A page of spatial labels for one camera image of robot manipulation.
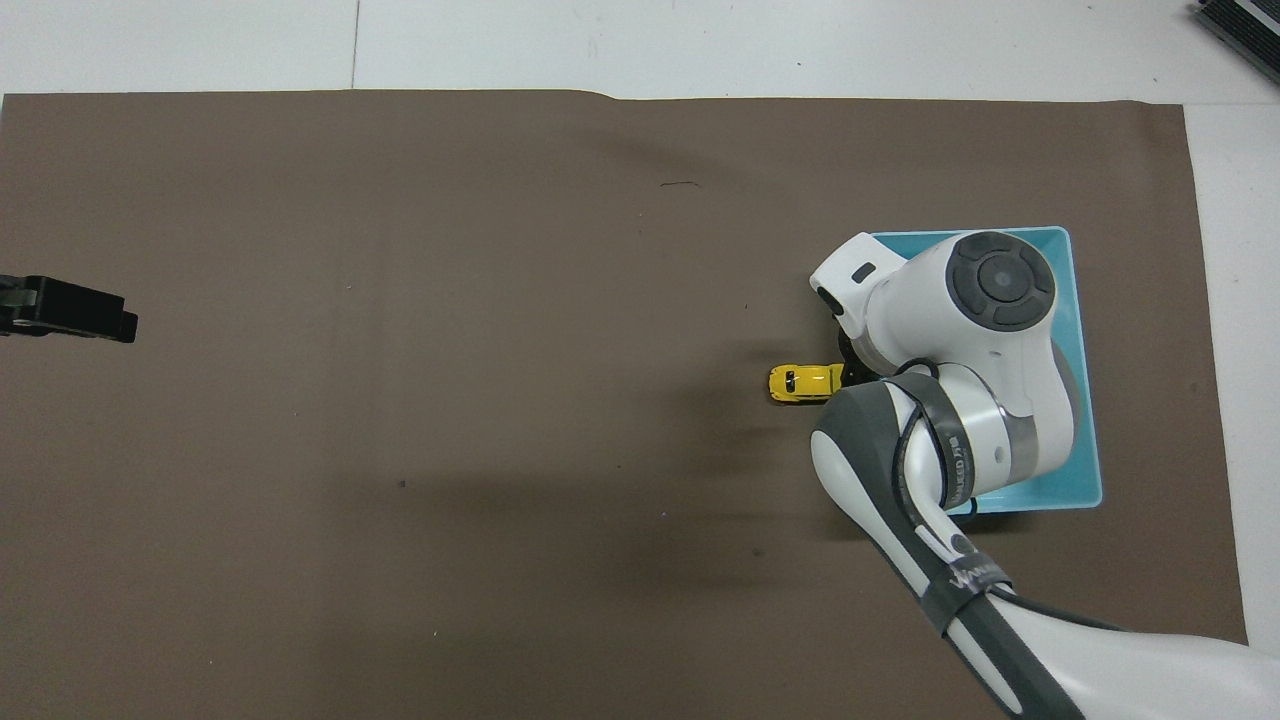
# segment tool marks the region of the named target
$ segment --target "light blue plastic bin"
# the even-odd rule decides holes
[[[876,240],[910,259],[933,245],[966,231],[877,232]],[[1071,259],[1071,236],[1060,227],[1005,228],[1000,232],[1018,236],[1034,245],[1053,268],[1057,281],[1057,313],[1053,315],[1053,341],[1066,356],[1075,382],[1080,386],[1080,418],[1075,447],[1061,468],[997,491],[978,496],[978,512],[1016,512],[1023,510],[1071,510],[1097,507],[1102,502],[1102,473],[1098,468],[1098,445],[1093,429],[1093,400],[1089,393],[1089,372],[1084,361],[1084,334],[1080,331],[1080,304],[1075,293],[1075,263]],[[964,505],[952,514],[965,514]]]

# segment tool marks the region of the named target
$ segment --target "white robotic arm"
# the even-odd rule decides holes
[[[890,375],[828,401],[810,442],[818,477],[1006,714],[1280,717],[1280,661],[1025,601],[946,515],[1055,469],[1074,442],[1074,380],[1048,337],[1056,288],[1034,247],[965,233],[908,263],[861,234],[810,284]]]

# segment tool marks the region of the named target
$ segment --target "white table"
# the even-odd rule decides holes
[[[1185,104],[1244,618],[1280,655],[1280,87],[1190,3],[0,0],[0,92],[349,87]]]

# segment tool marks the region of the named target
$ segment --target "toy car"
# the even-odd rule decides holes
[[[778,402],[822,402],[841,388],[844,363],[778,365],[769,370],[769,396]]]

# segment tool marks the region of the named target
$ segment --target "brown mat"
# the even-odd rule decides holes
[[[9,96],[0,715],[992,717],[765,400],[858,231],[1073,234],[1103,505],[1038,600],[1244,639],[1181,109]]]

